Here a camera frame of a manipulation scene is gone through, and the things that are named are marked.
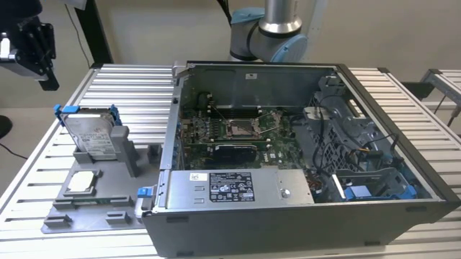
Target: beige wall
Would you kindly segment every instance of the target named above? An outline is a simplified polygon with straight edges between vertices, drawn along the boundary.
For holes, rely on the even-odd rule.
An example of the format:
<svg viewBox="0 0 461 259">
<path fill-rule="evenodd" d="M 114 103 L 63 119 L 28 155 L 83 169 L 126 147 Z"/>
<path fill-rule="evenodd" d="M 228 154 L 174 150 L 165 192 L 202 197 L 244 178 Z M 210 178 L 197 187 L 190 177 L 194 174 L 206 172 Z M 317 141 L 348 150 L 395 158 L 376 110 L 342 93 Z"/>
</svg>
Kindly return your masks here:
<svg viewBox="0 0 461 259">
<path fill-rule="evenodd" d="M 0 107 L 51 108 L 57 103 L 66 103 L 89 72 L 87 62 L 82 54 L 77 33 L 65 5 L 59 0 L 42 1 L 42 4 L 40 20 L 45 23 L 51 23 L 55 28 L 58 58 L 54 64 L 61 88 L 55 92 L 45 92 L 34 79 L 20 77 L 0 67 Z M 82 32 L 81 36 L 83 45 L 87 47 Z"/>
<path fill-rule="evenodd" d="M 461 1 L 330 0 L 313 62 L 388 67 L 401 80 L 461 69 Z"/>
<path fill-rule="evenodd" d="M 306 31 L 313 0 L 300 3 Z M 42 20 L 57 29 L 62 88 L 43 92 L 31 79 L 0 69 L 0 107 L 66 102 L 87 72 L 63 4 L 47 0 L 43 6 Z M 98 0 L 98 6 L 117 62 L 169 65 L 228 58 L 230 31 L 214 0 Z M 245 6 L 264 6 L 264 0 L 230 1 L 232 10 Z M 431 67 L 461 69 L 460 13 L 459 0 L 329 0 L 309 61 L 384 66 L 403 80 L 419 80 Z"/>
</svg>

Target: metal frame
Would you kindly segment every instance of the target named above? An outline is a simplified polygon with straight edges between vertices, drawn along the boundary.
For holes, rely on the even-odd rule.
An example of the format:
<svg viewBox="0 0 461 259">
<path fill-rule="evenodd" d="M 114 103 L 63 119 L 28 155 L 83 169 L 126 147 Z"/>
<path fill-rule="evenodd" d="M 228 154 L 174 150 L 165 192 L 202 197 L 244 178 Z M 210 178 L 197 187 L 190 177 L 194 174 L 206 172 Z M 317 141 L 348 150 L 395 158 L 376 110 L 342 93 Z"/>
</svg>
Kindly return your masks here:
<svg viewBox="0 0 461 259">
<path fill-rule="evenodd" d="M 429 69 L 421 81 L 432 83 L 457 106 L 461 106 L 461 86 L 457 85 L 460 79 L 460 70 Z"/>
<path fill-rule="evenodd" d="M 431 114 L 412 94 L 405 92 L 391 74 L 377 69 L 351 69 L 373 99 L 415 144 L 424 158 L 455 193 L 461 196 L 461 147 L 460 138 Z M 146 141 L 161 141 L 166 124 L 149 122 L 167 116 L 169 106 L 147 103 L 157 100 L 155 93 L 173 90 L 171 68 L 158 66 L 105 65 L 87 74 L 71 100 L 87 106 L 107 101 L 123 104 L 123 115 L 130 117 L 135 131 L 131 139 L 137 145 Z M 393 103 L 407 100 L 408 103 Z M 73 145 L 66 144 L 66 131 L 53 124 L 30 160 L 26 162 L 6 195 L 0 198 L 0 257 L 2 258 L 95 258 L 141 257 L 161 258 L 145 229 L 114 230 L 90 233 L 45 235 L 40 232 L 43 218 L 51 207 L 63 182 Z M 14 199 L 28 199 L 16 203 Z M 449 213 L 439 222 L 413 227 L 388 246 L 338 248 L 265 255 L 226 256 L 238 258 L 457 258 L 461 253 L 461 209 Z"/>
</svg>

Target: blue plastic clip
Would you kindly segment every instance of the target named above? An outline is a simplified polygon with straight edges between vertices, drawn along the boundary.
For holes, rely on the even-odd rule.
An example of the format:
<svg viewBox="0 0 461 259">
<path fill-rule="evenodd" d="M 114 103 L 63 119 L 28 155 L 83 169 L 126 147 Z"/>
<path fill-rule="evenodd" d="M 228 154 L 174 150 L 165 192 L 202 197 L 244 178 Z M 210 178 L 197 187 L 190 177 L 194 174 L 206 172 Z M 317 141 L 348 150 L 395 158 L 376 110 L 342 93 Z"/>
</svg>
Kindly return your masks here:
<svg viewBox="0 0 461 259">
<path fill-rule="evenodd" d="M 142 187 L 138 189 L 138 198 L 151 198 L 154 196 L 153 187 Z"/>
<path fill-rule="evenodd" d="M 115 119 L 115 126 L 122 126 L 122 120 L 121 120 L 121 114 L 118 112 L 118 108 L 115 107 L 115 105 L 113 104 L 109 108 L 113 116 L 114 116 L 114 119 Z"/>
<path fill-rule="evenodd" d="M 65 127 L 65 122 L 63 122 L 63 119 L 61 118 L 61 114 L 62 114 L 62 111 L 61 111 L 61 104 L 57 104 L 57 105 L 54 106 L 53 110 L 55 111 L 55 116 L 57 116 L 57 118 L 59 119 L 61 125 Z"/>
<path fill-rule="evenodd" d="M 75 114 L 81 111 L 81 106 L 65 106 L 63 113 L 65 114 Z"/>
</svg>

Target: slotted aluminum surface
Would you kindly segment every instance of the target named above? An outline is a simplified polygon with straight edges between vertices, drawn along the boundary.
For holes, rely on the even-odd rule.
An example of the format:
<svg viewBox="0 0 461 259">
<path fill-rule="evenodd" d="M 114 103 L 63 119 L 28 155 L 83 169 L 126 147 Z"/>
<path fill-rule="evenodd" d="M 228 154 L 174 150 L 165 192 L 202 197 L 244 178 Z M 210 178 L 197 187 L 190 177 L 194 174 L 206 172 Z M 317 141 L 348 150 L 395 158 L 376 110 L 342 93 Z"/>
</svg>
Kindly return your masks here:
<svg viewBox="0 0 461 259">
<path fill-rule="evenodd" d="M 461 144 L 391 74 L 352 69 L 436 171 L 461 196 Z M 162 142 L 171 94 L 171 68 L 105 65 L 89 73 L 70 104 L 115 103 L 137 145 Z M 0 258 L 134 258 L 157 256 L 145 229 L 42 234 L 43 219 L 73 165 L 73 142 L 55 122 L 15 178 L 0 205 Z M 226 256 L 225 258 L 460 258 L 461 210 L 413 227 L 385 247 Z"/>
</svg>

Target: barcode sticker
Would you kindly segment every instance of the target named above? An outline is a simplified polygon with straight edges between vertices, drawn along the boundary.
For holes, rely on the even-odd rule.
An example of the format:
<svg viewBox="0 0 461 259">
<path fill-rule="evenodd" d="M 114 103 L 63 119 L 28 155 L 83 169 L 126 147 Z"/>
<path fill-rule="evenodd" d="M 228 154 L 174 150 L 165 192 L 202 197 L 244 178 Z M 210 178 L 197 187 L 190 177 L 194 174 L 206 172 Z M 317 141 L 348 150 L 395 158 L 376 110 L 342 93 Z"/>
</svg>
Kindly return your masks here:
<svg viewBox="0 0 461 259">
<path fill-rule="evenodd" d="M 190 181 L 208 181 L 209 180 L 209 174 L 206 173 L 190 173 Z"/>
<path fill-rule="evenodd" d="M 258 74 L 246 74 L 245 79 L 258 79 Z"/>
</svg>

